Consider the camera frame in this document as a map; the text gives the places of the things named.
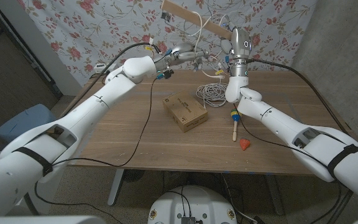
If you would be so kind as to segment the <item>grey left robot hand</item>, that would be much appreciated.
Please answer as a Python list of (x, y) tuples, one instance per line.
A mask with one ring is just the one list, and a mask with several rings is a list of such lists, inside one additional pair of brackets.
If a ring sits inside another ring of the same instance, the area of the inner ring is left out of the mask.
[(209, 52), (195, 44), (184, 42), (174, 46), (174, 48), (167, 50), (163, 54), (159, 54), (154, 59), (154, 64), (157, 70), (156, 79), (168, 79), (174, 74), (172, 67), (174, 65), (181, 65), (185, 62), (191, 62), (194, 66), (194, 71), (200, 70), (202, 67), (202, 59), (207, 59)]

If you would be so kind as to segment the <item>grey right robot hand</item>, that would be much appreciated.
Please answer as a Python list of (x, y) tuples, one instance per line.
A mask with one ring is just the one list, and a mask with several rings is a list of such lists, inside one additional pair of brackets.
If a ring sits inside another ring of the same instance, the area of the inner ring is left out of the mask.
[(233, 77), (247, 76), (247, 60), (252, 50), (250, 34), (243, 28), (234, 28), (231, 39), (221, 38), (221, 50), (232, 55), (229, 63), (230, 73)]

